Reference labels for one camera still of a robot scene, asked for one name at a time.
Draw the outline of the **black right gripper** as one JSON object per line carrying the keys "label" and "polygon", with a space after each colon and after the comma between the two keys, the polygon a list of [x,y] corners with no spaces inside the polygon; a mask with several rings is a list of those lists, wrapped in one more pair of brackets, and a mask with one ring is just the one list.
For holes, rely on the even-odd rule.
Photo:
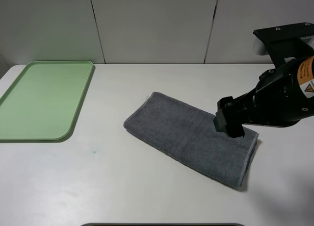
{"label": "black right gripper", "polygon": [[298,76],[306,58],[293,59],[265,71],[254,89],[237,98],[218,101],[213,120],[217,132],[231,138],[244,137],[243,124],[287,127],[314,115],[314,94],[306,97]]}

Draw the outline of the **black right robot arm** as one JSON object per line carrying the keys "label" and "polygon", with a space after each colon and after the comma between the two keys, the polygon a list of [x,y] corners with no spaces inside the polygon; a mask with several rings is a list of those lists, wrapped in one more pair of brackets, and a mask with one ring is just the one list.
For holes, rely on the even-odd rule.
{"label": "black right robot arm", "polygon": [[293,59],[265,71],[254,89],[217,103],[216,131],[232,138],[245,135],[243,125],[289,127],[314,115],[314,58]]}

